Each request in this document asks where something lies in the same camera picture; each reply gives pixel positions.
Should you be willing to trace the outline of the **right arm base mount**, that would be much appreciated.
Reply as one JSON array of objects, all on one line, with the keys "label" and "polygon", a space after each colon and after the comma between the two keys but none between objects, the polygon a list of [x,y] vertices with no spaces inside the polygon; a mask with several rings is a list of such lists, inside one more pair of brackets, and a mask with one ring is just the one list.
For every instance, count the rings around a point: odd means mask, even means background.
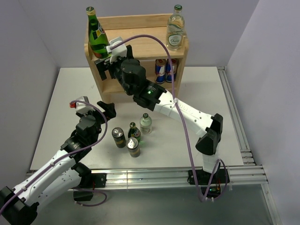
[{"label": "right arm base mount", "polygon": [[[203,195],[205,195],[206,188],[210,180],[210,173],[205,172],[203,169],[196,170],[195,173],[198,184],[201,186],[201,192]],[[222,191],[225,190],[229,183],[230,177],[228,171],[224,168],[218,168],[216,173],[212,177],[211,185],[207,193],[207,198],[211,200],[220,197]]]}]

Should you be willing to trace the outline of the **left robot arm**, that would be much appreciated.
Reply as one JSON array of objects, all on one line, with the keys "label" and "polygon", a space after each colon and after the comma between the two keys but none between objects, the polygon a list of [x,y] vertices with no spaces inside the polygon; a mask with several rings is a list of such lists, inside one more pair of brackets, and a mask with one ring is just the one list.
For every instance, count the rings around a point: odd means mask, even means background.
[{"label": "left robot arm", "polygon": [[90,169],[80,161],[98,144],[107,130],[101,129],[116,117],[115,105],[99,101],[96,106],[86,97],[70,102],[80,118],[71,136],[55,155],[29,178],[14,188],[0,191],[0,214],[11,225],[30,225],[38,211],[71,188],[91,183]]}]

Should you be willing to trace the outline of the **black gold can front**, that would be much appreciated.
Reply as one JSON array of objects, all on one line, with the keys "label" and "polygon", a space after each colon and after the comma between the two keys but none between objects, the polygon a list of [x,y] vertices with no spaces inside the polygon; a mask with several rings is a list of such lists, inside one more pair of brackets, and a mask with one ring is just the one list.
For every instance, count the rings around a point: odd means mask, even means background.
[{"label": "black gold can front", "polygon": [[130,137],[126,142],[126,146],[131,157],[136,158],[140,156],[139,142],[135,137]]}]

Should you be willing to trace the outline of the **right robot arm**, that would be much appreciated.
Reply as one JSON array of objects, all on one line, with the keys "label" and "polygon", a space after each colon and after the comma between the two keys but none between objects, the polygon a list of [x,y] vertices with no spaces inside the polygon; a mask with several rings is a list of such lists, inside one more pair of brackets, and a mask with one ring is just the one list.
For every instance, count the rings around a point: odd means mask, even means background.
[{"label": "right robot arm", "polygon": [[109,57],[96,63],[100,75],[104,76],[105,71],[109,71],[139,106],[184,121],[186,127],[199,136],[195,147],[203,155],[203,178],[209,183],[214,182],[219,177],[218,143],[223,131],[223,117],[218,113],[203,113],[148,80],[145,68],[133,58],[131,46],[121,45],[112,50],[108,45],[105,51]]}]

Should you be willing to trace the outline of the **large clear soda water bottle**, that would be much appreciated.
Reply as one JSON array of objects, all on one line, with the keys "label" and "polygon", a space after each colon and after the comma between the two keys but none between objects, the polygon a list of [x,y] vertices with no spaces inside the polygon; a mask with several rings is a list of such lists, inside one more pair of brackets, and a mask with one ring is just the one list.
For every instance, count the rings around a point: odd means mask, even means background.
[{"label": "large clear soda water bottle", "polygon": [[173,14],[167,22],[166,46],[170,50],[178,50],[182,45],[185,34],[185,20],[182,15],[182,9],[182,5],[175,5]]}]

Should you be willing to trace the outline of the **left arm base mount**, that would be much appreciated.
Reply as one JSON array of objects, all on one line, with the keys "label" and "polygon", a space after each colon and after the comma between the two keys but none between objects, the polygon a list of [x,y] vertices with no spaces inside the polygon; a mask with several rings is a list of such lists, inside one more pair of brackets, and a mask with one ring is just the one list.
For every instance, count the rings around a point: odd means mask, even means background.
[{"label": "left arm base mount", "polygon": [[106,184],[106,173],[90,173],[82,177],[76,190],[73,191],[73,200],[76,202],[89,202],[92,200],[94,194],[90,191],[83,191],[77,189],[91,189],[104,188]]}]

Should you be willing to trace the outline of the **black gold can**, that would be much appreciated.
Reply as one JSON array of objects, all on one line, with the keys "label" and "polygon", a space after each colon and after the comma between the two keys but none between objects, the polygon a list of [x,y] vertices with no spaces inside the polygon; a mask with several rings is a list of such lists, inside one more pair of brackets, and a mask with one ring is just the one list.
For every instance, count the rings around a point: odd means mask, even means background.
[{"label": "black gold can", "polygon": [[130,137],[126,142],[126,146],[131,157],[136,158],[140,156],[139,142],[135,137]]},{"label": "black gold can", "polygon": [[124,148],[126,146],[126,139],[124,136],[124,131],[120,127],[115,127],[112,130],[112,137],[118,148]]}]

